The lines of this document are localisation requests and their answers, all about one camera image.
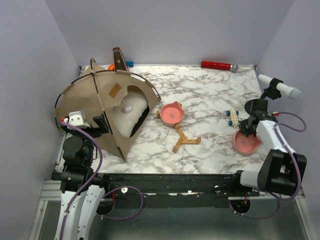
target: orange ball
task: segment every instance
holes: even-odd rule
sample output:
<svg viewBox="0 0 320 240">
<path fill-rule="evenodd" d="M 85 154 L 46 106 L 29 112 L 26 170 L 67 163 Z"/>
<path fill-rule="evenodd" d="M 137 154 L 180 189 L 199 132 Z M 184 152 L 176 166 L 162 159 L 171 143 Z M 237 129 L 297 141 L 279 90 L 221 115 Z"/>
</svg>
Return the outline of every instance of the orange ball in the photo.
<svg viewBox="0 0 320 240">
<path fill-rule="evenodd" d="M 115 70 L 115 65 L 114 65 L 114 64 L 111 64 L 111 65 L 108 67 L 108 70 Z"/>
</svg>

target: wooden slingshot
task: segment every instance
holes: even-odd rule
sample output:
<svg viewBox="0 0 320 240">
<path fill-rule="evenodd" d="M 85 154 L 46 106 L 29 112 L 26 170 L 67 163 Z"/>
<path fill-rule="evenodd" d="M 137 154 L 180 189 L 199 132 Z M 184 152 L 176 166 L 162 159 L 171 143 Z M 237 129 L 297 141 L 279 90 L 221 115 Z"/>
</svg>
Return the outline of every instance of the wooden slingshot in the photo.
<svg viewBox="0 0 320 240">
<path fill-rule="evenodd" d="M 177 104 L 180 106 L 181 110 L 183 111 L 183 109 L 182 109 L 182 104 L 181 104 L 181 103 L 177 103 Z M 162 119 L 162 116 L 161 116 L 161 112 L 160 112 L 160 111 L 156 111 L 156 117 L 157 117 L 158 119 Z M 163 119 L 162 119 L 162 121 L 163 121 L 163 123 L 164 123 L 165 125 L 167 125 L 167 126 L 169 126 L 169 127 L 174 127 L 174 129 L 175 129 L 175 130 L 178 132 L 178 134 L 180 135 L 180 138 L 179 138 L 178 142 L 176 143 L 176 145 L 175 145 L 175 146 L 173 147 L 173 149 L 172 149 L 172 151 L 173 151 L 175 154 L 176 154 L 177 151 L 179 150 L 181 144 L 199 144 L 199 143 L 201 142 L 201 137 L 200 137 L 200 136 L 198 136 L 197 139 L 187 139 L 186 135 L 184 134 L 184 132 L 183 132 L 183 131 L 181 130 L 181 128 L 180 128 L 180 121 L 178 121 L 178 123 L 176 123 L 176 124 L 166 124 Z"/>
</svg>

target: blue toy block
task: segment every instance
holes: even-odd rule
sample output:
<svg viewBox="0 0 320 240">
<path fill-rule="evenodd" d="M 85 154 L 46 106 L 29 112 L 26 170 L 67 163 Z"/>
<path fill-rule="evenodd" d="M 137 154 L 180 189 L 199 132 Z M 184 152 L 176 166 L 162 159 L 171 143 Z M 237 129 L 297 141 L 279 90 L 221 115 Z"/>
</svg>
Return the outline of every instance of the blue toy block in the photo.
<svg viewBox="0 0 320 240">
<path fill-rule="evenodd" d="M 133 62 L 133 61 L 127 61 L 127 62 L 126 62 L 126 65 L 127 65 L 129 68 L 133 68 L 133 67 L 134 67 L 134 62 Z"/>
</svg>

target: wooden label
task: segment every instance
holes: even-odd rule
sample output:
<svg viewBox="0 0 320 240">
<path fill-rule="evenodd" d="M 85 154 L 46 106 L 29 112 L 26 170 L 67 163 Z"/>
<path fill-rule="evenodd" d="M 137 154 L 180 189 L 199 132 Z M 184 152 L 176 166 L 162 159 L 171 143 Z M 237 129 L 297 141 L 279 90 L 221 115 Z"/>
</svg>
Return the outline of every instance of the wooden label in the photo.
<svg viewBox="0 0 320 240">
<path fill-rule="evenodd" d="M 111 91 L 109 92 L 109 95 L 115 98 L 118 92 L 120 91 L 120 89 L 121 89 L 121 86 L 118 83 L 116 83 L 114 87 L 111 89 Z"/>
</svg>

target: silver cap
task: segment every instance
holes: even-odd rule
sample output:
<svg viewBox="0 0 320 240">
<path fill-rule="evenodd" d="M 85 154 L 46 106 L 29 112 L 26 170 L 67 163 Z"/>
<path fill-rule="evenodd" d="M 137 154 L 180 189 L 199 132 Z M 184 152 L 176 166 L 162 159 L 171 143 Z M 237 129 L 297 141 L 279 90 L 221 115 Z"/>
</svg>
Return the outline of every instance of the silver cap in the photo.
<svg viewBox="0 0 320 240">
<path fill-rule="evenodd" d="M 238 70 L 238 65 L 235 63 L 231 64 L 230 71 L 235 73 L 237 70 Z"/>
</svg>

